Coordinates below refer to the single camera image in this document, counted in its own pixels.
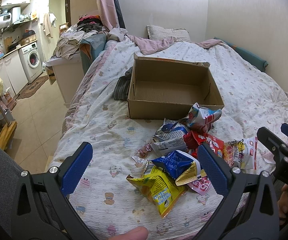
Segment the person's right hand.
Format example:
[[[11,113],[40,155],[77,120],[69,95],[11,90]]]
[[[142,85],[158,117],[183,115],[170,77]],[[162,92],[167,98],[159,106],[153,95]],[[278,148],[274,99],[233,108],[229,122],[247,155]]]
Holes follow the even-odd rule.
[[[284,184],[281,189],[281,196],[277,202],[279,208],[280,226],[288,222],[288,185]]]

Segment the person's left hand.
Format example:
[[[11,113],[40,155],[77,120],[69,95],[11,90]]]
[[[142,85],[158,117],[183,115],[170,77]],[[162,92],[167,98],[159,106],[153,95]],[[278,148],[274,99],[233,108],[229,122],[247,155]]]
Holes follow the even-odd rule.
[[[143,226],[138,226],[121,235],[110,237],[109,240],[146,240],[148,237],[148,230]]]

